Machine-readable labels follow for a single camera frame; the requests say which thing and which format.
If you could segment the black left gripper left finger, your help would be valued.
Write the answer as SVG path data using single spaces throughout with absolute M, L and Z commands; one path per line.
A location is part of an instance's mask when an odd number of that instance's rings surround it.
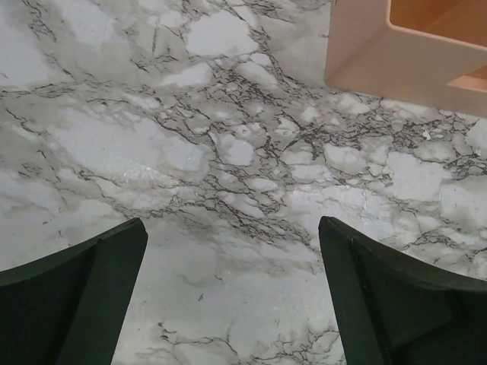
M 131 219 L 1 273 L 3 364 L 109 364 L 148 242 Z

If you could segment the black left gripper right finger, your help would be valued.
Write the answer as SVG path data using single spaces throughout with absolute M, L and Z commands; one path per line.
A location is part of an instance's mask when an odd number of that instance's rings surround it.
M 349 364 L 484 364 L 486 282 L 429 265 L 335 217 L 320 249 Z

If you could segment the peach plastic desk organizer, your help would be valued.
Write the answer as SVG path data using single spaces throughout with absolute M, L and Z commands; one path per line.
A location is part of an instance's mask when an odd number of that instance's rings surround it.
M 486 115 L 484 1 L 334 1 L 325 83 Z

